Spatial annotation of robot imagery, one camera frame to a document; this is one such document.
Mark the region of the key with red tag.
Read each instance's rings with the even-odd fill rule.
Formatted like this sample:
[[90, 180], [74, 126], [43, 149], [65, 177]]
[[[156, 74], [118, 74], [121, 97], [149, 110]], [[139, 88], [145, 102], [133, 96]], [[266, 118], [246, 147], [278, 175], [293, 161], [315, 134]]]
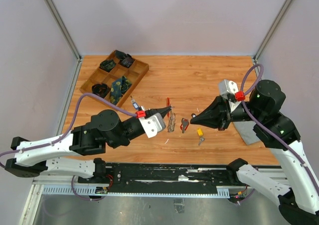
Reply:
[[187, 130], [189, 126], [189, 120], [186, 118], [182, 118], [181, 119], [181, 125], [180, 125], [180, 130], [182, 133], [185, 133], [185, 131]]

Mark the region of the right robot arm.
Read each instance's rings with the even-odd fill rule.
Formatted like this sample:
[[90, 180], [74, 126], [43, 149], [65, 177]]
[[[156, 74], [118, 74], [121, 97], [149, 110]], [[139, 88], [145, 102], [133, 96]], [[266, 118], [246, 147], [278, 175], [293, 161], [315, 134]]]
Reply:
[[289, 183], [282, 185], [274, 181], [243, 159], [228, 165], [227, 182], [251, 186], [275, 203], [281, 215], [292, 224], [318, 224], [319, 181], [295, 124], [280, 111], [286, 99], [280, 86], [271, 80], [261, 80], [254, 85], [248, 102], [233, 81], [220, 82], [219, 91], [219, 96], [193, 117], [191, 124], [222, 131], [231, 122], [254, 121], [253, 131], [275, 155]]

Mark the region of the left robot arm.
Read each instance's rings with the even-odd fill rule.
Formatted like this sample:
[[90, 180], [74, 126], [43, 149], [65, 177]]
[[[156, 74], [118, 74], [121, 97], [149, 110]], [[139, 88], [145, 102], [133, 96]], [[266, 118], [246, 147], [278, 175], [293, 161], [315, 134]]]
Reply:
[[148, 138], [155, 137], [165, 129], [164, 117], [170, 111], [170, 106], [138, 111], [135, 117], [121, 121], [114, 110], [104, 110], [93, 115], [85, 125], [60, 136], [38, 141], [15, 137], [11, 150], [16, 155], [6, 161], [4, 169], [21, 178], [75, 175], [101, 183], [107, 177], [104, 160], [75, 160], [72, 156], [102, 154], [107, 146], [128, 146], [143, 134]]

